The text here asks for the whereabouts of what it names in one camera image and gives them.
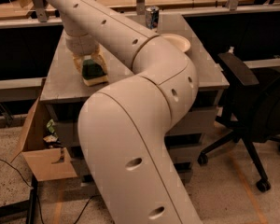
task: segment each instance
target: concrete floor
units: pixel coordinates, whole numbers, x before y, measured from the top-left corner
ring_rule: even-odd
[[[190,198],[204,224],[280,224],[280,154],[277,144],[256,145],[265,166],[272,189],[257,190],[259,174],[248,157],[243,143],[228,144],[210,154],[209,163],[199,166],[199,151],[227,130],[216,125],[203,137],[203,144],[192,149],[193,176],[186,185]],[[21,127],[0,129],[0,159],[8,160],[16,146]],[[27,182],[31,171],[20,155],[12,165],[19,169]],[[80,187],[79,178],[39,183],[38,195],[44,223],[75,223],[89,199],[89,190]],[[0,161],[0,206],[28,198],[30,188],[19,174]],[[0,218],[0,223],[25,223],[26,213]],[[38,205],[35,223],[42,223]],[[93,197],[78,223],[113,223],[104,201]]]

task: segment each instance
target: bowl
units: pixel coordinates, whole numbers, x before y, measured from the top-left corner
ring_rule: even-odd
[[[184,36],[176,34],[162,34],[161,36],[183,52],[190,49],[190,42]]]

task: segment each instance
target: office chair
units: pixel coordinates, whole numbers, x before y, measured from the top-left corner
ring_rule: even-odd
[[[233,54],[221,53],[218,57],[230,86],[226,90],[222,115],[216,121],[231,129],[231,132],[203,149],[198,163],[207,164],[207,153],[231,140],[237,143],[242,139],[261,176],[257,187],[265,192],[271,185],[253,142],[280,142],[280,137],[277,136],[280,134],[280,74],[274,70],[266,73],[268,76],[259,73],[260,80],[270,78],[267,84],[263,84],[266,82],[259,82],[257,76]]]

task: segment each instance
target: white robotic arm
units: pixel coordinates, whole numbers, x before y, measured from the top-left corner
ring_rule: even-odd
[[[196,97],[189,57],[94,0],[47,1],[62,13],[67,33],[87,37],[82,47],[91,50],[95,39],[135,73],[92,95],[78,118],[86,163],[112,218],[119,224],[202,223],[164,144]]]

